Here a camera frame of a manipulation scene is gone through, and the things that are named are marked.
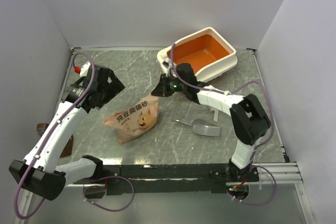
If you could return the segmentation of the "pink cat litter bag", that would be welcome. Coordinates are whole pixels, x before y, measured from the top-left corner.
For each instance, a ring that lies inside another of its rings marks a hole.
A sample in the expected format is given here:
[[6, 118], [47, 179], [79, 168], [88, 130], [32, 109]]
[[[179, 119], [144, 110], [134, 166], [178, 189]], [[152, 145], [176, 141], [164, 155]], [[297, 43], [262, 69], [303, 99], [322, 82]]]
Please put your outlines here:
[[156, 125], [159, 117], [159, 98], [149, 95], [124, 111], [107, 117], [103, 123], [116, 130], [117, 141], [127, 143]]

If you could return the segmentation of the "grey metal litter scoop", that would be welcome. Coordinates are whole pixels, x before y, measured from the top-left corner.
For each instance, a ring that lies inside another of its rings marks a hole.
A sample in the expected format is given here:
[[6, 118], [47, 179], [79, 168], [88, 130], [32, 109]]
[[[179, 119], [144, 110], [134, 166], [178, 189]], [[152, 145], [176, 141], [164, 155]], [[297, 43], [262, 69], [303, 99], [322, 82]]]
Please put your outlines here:
[[203, 119], [195, 119], [193, 122], [186, 122], [181, 119], [173, 119], [172, 121], [189, 126], [195, 134], [208, 137], [220, 137], [221, 127]]

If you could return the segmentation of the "white bag sealing clip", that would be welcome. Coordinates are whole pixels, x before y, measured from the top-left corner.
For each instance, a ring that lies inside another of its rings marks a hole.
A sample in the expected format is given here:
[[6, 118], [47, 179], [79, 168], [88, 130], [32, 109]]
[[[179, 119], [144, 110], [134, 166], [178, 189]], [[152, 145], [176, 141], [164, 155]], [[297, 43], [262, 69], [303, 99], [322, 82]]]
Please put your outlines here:
[[213, 121], [217, 122], [218, 121], [218, 114], [219, 114], [219, 110], [215, 109], [213, 107], [210, 107], [209, 109], [211, 112], [213, 112]]

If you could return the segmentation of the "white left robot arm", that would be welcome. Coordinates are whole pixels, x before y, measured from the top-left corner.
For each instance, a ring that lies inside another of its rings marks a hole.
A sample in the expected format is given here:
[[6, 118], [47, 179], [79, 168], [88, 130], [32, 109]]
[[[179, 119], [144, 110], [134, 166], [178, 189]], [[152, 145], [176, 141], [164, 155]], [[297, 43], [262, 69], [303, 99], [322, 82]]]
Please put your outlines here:
[[100, 109], [125, 86], [113, 71], [89, 67], [87, 74], [63, 92], [56, 115], [39, 142], [22, 161], [14, 160], [9, 172], [22, 188], [47, 200], [56, 199], [63, 188], [82, 179], [98, 183], [103, 179], [102, 160], [85, 155], [59, 166], [58, 160], [70, 137], [92, 109]]

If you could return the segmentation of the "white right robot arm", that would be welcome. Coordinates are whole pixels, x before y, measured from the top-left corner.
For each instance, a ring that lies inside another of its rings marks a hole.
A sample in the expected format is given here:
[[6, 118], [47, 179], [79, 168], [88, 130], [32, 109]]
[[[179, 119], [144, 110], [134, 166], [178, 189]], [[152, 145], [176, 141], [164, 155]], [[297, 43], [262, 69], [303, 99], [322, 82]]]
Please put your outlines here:
[[233, 156], [228, 163], [231, 179], [241, 181], [252, 170], [257, 148], [268, 141], [261, 139], [267, 132], [274, 132], [274, 120], [268, 115], [254, 94], [235, 95], [198, 81], [190, 64], [182, 63], [162, 74], [158, 85], [151, 92], [155, 97], [170, 97], [181, 92], [197, 104], [224, 112], [232, 119], [238, 138]]

